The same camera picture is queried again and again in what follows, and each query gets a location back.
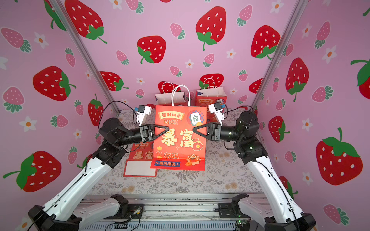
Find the red paper gift bag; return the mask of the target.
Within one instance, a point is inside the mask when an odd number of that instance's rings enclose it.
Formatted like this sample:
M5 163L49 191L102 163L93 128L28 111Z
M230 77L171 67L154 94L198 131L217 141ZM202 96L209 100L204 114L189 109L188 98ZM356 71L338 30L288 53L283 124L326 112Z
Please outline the red paper gift bag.
M151 168L153 142L137 143L132 146L125 164L124 177L157 177L157 169Z

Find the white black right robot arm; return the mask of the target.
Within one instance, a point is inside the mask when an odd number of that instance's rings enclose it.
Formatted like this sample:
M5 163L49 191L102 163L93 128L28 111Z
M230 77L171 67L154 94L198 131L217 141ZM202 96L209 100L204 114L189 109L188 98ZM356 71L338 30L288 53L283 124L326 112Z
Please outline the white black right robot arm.
M256 114L244 111L235 126L207 123L192 130L210 141L233 141L234 151L259 182L271 207L267 210L249 196L238 195L234 200L238 212L249 216L266 231L311 231L316 225L313 215L304 213L284 187L256 137L258 129Z

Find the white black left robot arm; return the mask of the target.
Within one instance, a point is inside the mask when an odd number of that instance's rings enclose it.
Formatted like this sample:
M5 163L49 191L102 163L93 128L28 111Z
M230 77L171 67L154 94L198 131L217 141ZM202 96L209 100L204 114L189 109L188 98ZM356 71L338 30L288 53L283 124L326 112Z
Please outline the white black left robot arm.
M33 226L38 231L80 231L105 218L124 217L128 214L128 201L120 194L82 210L76 208L125 156L126 145L154 141L168 131L169 127L155 124L129 130L118 118L106 120L99 129L104 141L82 171L44 206L35 205L28 212Z

